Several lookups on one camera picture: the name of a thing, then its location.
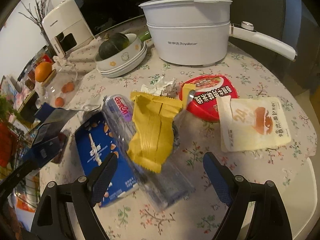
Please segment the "red instant noodle lid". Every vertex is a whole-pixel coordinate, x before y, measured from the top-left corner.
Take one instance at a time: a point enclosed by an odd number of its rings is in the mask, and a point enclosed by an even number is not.
[[[231,98],[238,98],[236,89],[232,86],[230,80],[223,75],[204,75],[184,82],[184,84],[187,83],[196,85],[195,96],[188,104],[187,110],[209,122],[219,120],[216,97],[231,96]],[[179,93],[180,100],[182,100],[182,87]]]

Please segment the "torn yellow plastic wrapper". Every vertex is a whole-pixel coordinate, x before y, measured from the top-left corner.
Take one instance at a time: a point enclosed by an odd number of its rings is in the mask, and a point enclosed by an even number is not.
[[[137,132],[127,154],[133,162],[159,173],[172,151],[172,122],[182,108],[182,101],[143,92],[132,92],[131,100],[134,101],[132,121]]]

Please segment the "pot handle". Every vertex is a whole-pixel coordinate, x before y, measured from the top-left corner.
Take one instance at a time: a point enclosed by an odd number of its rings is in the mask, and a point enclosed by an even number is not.
[[[255,31],[253,24],[249,22],[242,22],[241,25],[230,24],[229,36],[255,43],[292,61],[295,61],[295,57],[297,56],[293,47],[268,35]]]

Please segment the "blue package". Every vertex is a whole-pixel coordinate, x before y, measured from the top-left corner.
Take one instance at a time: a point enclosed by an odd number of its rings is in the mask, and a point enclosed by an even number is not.
[[[118,198],[125,197],[138,188],[133,172],[120,149],[116,146],[112,133],[101,112],[93,115],[75,133],[76,145],[84,174],[88,176],[94,167],[113,152],[118,156],[118,168],[107,192],[98,205],[106,206]]]

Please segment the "crumpled tissue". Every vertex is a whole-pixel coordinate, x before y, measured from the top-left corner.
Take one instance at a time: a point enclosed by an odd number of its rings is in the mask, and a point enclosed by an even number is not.
[[[159,80],[154,83],[153,85],[142,85],[141,86],[141,92],[145,92],[154,96],[167,96],[168,93],[170,93],[176,83],[175,79],[172,79],[171,81],[164,81],[164,76],[160,77]]]

